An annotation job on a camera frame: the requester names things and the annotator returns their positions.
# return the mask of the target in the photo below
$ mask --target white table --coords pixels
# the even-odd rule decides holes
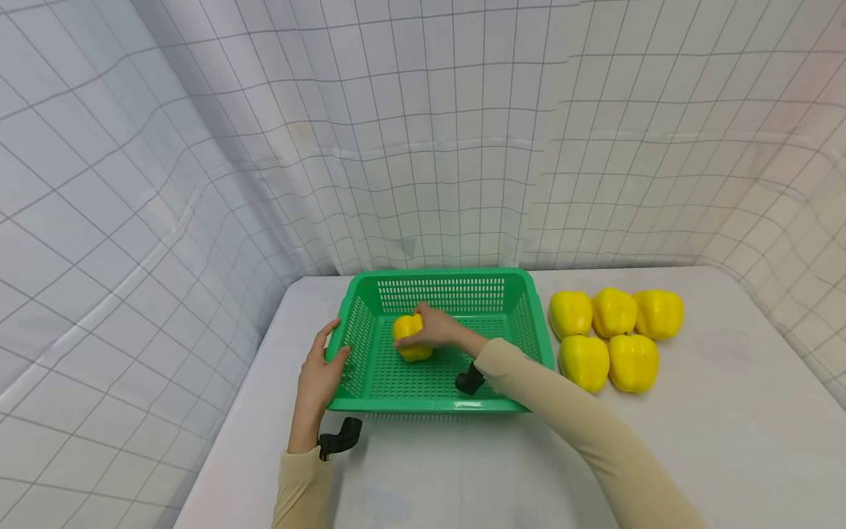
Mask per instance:
[[[544,310],[564,289],[681,295],[684,327],[659,344],[651,392],[634,397],[608,383],[599,398],[712,528],[846,526],[846,414],[729,276],[685,267],[532,277]],[[349,280],[303,278],[288,290],[178,529],[270,526],[299,365]],[[327,414],[324,431],[344,415]],[[334,527],[616,526],[586,464],[531,414],[364,420],[359,445],[334,456]]]

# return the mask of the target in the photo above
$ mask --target beige sleeve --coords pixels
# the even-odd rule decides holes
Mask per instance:
[[[282,455],[279,493],[272,529],[323,529],[332,489],[332,465],[320,460],[320,448]]]
[[[488,342],[475,365],[585,458],[620,529],[706,527],[655,455],[602,402],[503,339]]]

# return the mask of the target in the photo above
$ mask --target white curtain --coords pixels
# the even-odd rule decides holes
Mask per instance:
[[[170,526],[303,275],[720,267],[846,406],[845,19],[0,0],[0,525]]]
[[[297,262],[710,264],[846,402],[842,2],[135,5]]]

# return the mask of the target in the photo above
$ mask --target yellow bell pepper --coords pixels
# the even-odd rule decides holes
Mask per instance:
[[[584,292],[557,292],[549,300],[549,324],[559,340],[591,330],[593,307]]]
[[[644,290],[634,295],[637,303],[637,332],[652,339],[670,339],[684,319],[682,299],[675,292]]]
[[[608,344],[611,356],[611,382],[620,391],[643,393],[652,387],[658,374],[658,348],[646,336],[615,336]]]
[[[393,322],[393,339],[405,338],[406,336],[417,334],[422,330],[423,316],[420,314],[400,316]],[[428,360],[431,356],[431,350],[432,347],[426,347],[425,345],[412,345],[397,349],[399,355],[407,362]]]
[[[602,289],[593,296],[593,329],[603,338],[635,330],[635,298],[617,289]]]
[[[596,336],[567,336],[558,358],[561,372],[588,393],[596,393],[608,378],[610,358],[605,342]]]

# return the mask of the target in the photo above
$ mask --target basket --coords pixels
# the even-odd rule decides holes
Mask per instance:
[[[336,411],[515,412],[525,408],[485,383],[472,397],[455,388],[470,358],[453,348],[406,363],[393,348],[393,322],[420,301],[441,309],[487,338],[505,338],[554,369],[546,320],[535,284],[518,268],[390,270],[353,278],[327,359],[344,345],[351,352],[329,405]]]

